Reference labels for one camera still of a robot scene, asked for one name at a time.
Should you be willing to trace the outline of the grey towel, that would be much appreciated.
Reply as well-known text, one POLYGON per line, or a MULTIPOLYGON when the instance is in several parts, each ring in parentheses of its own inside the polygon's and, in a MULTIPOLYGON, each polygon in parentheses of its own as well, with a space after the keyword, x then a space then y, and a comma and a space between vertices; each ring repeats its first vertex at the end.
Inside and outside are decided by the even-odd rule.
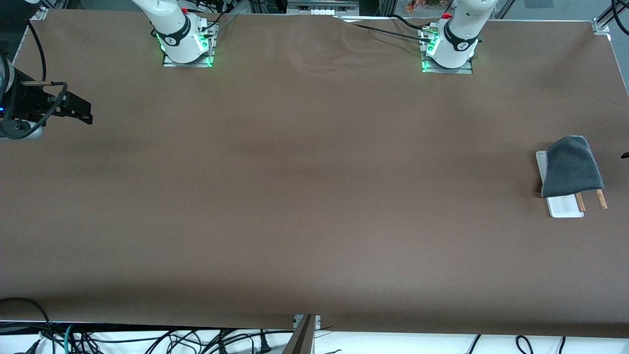
POLYGON ((546 174, 542 178, 541 189, 543 198, 604 189, 591 146, 582 135, 569 135, 555 141, 545 154, 546 174))

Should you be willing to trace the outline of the white rack with wooden bars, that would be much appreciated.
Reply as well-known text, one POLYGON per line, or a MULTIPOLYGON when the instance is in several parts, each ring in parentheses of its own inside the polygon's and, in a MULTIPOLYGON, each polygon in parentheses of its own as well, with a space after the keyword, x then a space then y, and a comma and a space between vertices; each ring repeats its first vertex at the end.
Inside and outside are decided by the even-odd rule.
MULTIPOLYGON (((535 159, 543 186, 543 177, 546 174, 545 150, 535 152, 535 159)), ((599 195, 602 194, 603 190, 595 190, 595 192, 599 195)), ((577 194, 579 193, 563 197, 543 198, 546 201, 550 217, 553 219, 579 219, 584 217, 585 206, 580 206, 577 194)))

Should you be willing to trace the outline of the orange patterned object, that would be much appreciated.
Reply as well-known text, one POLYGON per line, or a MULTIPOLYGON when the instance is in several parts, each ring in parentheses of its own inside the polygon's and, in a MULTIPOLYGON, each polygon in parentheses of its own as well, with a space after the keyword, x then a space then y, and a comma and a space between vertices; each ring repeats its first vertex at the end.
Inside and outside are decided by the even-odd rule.
POLYGON ((420 10, 433 10, 448 4, 449 0, 407 0, 406 13, 413 14, 420 10))

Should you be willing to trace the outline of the white power strip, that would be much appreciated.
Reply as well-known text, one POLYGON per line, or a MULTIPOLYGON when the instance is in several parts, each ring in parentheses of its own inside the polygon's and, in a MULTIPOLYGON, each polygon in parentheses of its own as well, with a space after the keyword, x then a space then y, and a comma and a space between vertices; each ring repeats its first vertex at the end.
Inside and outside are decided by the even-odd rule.
POLYGON ((287 14, 359 16, 359 0, 287 0, 287 14))

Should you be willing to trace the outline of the wooden beam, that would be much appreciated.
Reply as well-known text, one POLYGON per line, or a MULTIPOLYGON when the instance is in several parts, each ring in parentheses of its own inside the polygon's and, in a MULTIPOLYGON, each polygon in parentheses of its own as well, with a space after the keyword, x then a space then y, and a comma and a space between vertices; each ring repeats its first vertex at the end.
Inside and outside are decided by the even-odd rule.
POLYGON ((308 314, 293 331, 282 354, 313 354, 315 338, 315 321, 308 314))

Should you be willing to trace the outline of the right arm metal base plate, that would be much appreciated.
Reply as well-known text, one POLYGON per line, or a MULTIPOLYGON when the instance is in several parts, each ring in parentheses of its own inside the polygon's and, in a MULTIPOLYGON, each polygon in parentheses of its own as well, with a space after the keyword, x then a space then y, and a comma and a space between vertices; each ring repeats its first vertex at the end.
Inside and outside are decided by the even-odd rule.
POLYGON ((213 23, 209 26, 207 20, 201 18, 198 20, 198 25, 199 27, 197 27, 194 32, 191 32, 184 40, 186 53, 181 55, 184 59, 190 59, 193 54, 197 54, 197 58, 186 63, 175 62, 168 56, 164 43, 161 42, 160 49, 164 52, 162 61, 164 67, 210 68, 213 66, 220 24, 213 23))

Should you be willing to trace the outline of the metal table bracket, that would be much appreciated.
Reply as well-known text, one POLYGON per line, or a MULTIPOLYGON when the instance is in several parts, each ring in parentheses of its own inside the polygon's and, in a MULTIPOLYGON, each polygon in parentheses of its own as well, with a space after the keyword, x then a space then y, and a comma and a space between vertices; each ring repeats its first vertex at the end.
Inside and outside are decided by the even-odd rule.
MULTIPOLYGON (((294 314, 293 316, 293 329, 297 329, 299 323, 306 317, 306 314, 294 314)), ((320 315, 313 315, 313 320, 315 324, 315 331, 321 330, 321 317, 320 315)))

